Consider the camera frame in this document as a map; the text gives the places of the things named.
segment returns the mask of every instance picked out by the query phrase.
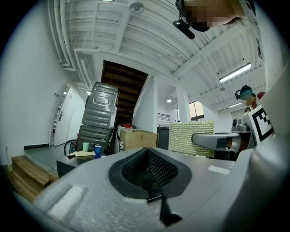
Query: beige textured panel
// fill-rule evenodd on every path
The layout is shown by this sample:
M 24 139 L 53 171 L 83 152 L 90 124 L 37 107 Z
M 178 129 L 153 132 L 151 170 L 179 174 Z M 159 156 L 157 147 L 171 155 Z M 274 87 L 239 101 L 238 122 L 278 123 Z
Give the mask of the beige textured panel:
M 214 134 L 214 120 L 171 123 L 169 131 L 169 150 L 189 155 L 213 157 L 214 150 L 198 146 L 191 141 L 193 134 L 201 133 Z

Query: gray floor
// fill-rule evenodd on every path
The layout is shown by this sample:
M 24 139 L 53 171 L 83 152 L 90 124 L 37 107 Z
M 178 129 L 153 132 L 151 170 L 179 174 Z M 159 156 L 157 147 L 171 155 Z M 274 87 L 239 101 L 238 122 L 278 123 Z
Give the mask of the gray floor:
M 64 144 L 55 147 L 51 146 L 26 150 L 25 155 L 45 170 L 54 171 L 57 170 L 56 160 L 64 156 L 63 147 Z

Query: white door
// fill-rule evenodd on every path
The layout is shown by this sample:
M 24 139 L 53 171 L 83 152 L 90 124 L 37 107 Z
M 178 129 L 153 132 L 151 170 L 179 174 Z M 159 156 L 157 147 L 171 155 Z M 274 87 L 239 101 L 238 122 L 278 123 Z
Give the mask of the white door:
M 57 124 L 54 133 L 54 145 L 64 144 L 68 140 L 69 128 L 73 116 L 73 101 L 75 100 L 73 88 L 70 88 L 64 99 L 61 111 L 57 118 Z

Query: recessed light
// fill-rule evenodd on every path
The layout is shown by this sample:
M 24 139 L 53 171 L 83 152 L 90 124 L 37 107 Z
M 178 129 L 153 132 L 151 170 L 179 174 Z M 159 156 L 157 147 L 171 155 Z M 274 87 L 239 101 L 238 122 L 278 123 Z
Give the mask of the recessed light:
M 245 64 L 244 66 L 241 66 L 240 68 L 238 68 L 237 70 L 231 72 L 230 74 L 228 74 L 228 75 L 226 75 L 226 76 L 220 78 L 219 81 L 220 81 L 220 83 L 224 83 L 224 82 L 226 82 L 227 80 L 229 80 L 229 79 L 231 79 L 231 78 L 233 78 L 233 77 L 239 75 L 240 73 L 242 73 L 242 72 L 244 72 L 244 71 L 250 69 L 251 67 L 252 67 L 252 64 L 251 64 L 251 63 L 247 63 L 247 64 Z
M 237 103 L 237 104 L 234 104 L 234 105 L 231 105 L 231 106 L 229 106 L 229 108 L 234 107 L 234 106 L 238 106 L 238 105 L 240 105 L 240 104 L 242 104 L 242 102 Z

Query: staircase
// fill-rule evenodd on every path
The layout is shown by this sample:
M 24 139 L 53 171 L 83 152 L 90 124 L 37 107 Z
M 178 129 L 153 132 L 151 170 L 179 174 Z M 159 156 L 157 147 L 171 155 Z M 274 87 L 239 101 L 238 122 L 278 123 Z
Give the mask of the staircase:
M 133 111 L 147 74 L 124 65 L 105 61 L 102 82 L 119 88 L 116 125 L 131 123 Z
M 12 172 L 6 171 L 12 189 L 31 202 L 57 178 L 24 155 L 13 157 L 12 167 Z

